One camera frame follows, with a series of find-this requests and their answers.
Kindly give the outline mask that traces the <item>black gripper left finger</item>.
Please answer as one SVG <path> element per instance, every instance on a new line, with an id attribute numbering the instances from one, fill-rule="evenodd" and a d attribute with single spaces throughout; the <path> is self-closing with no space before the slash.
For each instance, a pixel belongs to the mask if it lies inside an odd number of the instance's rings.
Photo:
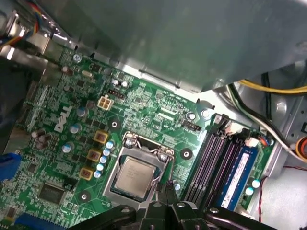
<path id="1" fill-rule="evenodd" d="M 158 183 L 156 200 L 143 202 L 138 209 L 119 205 L 106 212 L 80 222 L 70 230 L 164 230 L 168 210 L 167 193 L 172 192 L 172 182 Z"/>

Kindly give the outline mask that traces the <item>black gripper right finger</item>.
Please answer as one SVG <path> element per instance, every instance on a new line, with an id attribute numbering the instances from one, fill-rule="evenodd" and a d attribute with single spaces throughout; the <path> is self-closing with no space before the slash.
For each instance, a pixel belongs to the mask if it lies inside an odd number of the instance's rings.
<path id="1" fill-rule="evenodd" d="M 171 213 L 177 230 L 270 230 L 271 227 L 252 218 L 222 207 L 207 207 L 200 214 L 187 201 L 179 201 L 175 186 L 170 183 L 174 196 Z"/>

